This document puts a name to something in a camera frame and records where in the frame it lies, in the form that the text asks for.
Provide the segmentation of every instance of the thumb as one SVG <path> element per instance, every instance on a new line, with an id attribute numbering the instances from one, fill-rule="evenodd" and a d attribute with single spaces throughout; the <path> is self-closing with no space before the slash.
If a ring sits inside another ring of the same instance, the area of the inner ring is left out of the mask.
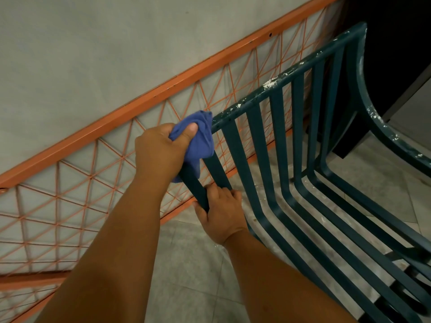
<path id="1" fill-rule="evenodd" d="M 185 151 L 189 146 L 190 141 L 196 135 L 197 130 L 198 126 L 196 123 L 193 122 L 189 124 L 186 129 L 184 129 L 184 131 L 181 133 L 181 135 L 179 135 L 177 139 L 173 141 L 173 144 L 181 147 Z"/>
<path id="2" fill-rule="evenodd" d="M 193 204 L 196 216 L 199 219 L 199 222 L 203 226 L 204 224 L 206 224 L 208 222 L 208 215 L 205 212 L 205 210 L 199 205 L 199 203 L 197 201 L 194 201 L 192 204 Z"/>

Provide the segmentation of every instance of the left hand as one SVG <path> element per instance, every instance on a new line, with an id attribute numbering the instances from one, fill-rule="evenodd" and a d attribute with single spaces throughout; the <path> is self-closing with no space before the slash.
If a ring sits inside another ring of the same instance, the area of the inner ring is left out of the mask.
<path id="1" fill-rule="evenodd" d="M 169 183 L 180 172 L 184 155 L 198 126 L 189 124 L 174 141 L 169 139 L 174 124 L 162 124 L 147 129 L 135 140 L 137 183 L 151 183 L 152 188 L 165 193 Z"/>

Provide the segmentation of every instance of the right hand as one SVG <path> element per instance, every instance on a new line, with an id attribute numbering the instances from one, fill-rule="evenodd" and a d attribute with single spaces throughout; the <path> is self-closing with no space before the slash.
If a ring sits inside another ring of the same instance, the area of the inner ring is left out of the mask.
<path id="1" fill-rule="evenodd" d="M 208 214 L 197 203 L 193 203 L 197 218 L 207 235 L 217 244 L 238 231 L 247 231 L 247 223 L 241 206 L 241 192 L 220 188 L 215 183 L 206 186 L 209 203 Z"/>

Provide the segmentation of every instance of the blue cloth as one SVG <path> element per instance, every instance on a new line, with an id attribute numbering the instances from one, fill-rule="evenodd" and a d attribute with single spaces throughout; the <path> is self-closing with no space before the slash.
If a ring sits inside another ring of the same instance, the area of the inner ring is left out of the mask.
<path id="1" fill-rule="evenodd" d="M 193 167 L 196 178 L 199 178 L 199 160 L 210 157 L 214 154 L 214 140 L 213 134 L 211 133 L 213 114 L 209 111 L 198 111 L 190 114 L 188 117 L 184 118 L 174 126 L 169 138 L 171 140 L 177 139 L 184 129 L 186 129 L 186 127 L 193 122 L 197 124 L 199 129 L 187 148 L 184 162 L 189 163 Z M 173 183 L 180 183 L 181 181 L 182 180 L 179 176 L 176 176 L 172 180 Z"/>

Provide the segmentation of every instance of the orange wire mesh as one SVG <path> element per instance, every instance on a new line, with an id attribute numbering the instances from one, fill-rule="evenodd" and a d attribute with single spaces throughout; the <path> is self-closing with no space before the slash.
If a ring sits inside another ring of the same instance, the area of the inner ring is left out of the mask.
<path id="1" fill-rule="evenodd" d="M 340 5 L 336 2 L 273 36 L 248 54 L 0 195 L 0 275 L 71 270 L 133 179 L 137 136 L 155 125 L 179 122 L 197 110 L 210 110 L 215 115 L 236 103 L 328 40 Z M 310 78 L 306 75 L 305 80 L 307 86 Z M 288 130 L 291 128 L 289 85 L 284 87 L 283 95 Z M 260 107 L 269 143 L 274 137 L 268 100 Z M 254 154 L 254 146 L 245 115 L 236 123 L 249 157 Z M 215 152 L 227 172 L 234 168 L 234 162 L 224 136 L 217 132 L 213 138 Z M 203 162 L 200 181 L 212 182 Z M 184 184 L 170 184 L 160 216 L 190 197 Z M 2 293 L 0 322 L 12 320 L 22 313 L 19 308 L 37 303 L 46 296 L 39 293 L 53 292 L 56 287 L 27 291 L 28 298 L 36 299 L 28 304 L 24 299 L 25 304 L 10 301 L 15 292 Z"/>

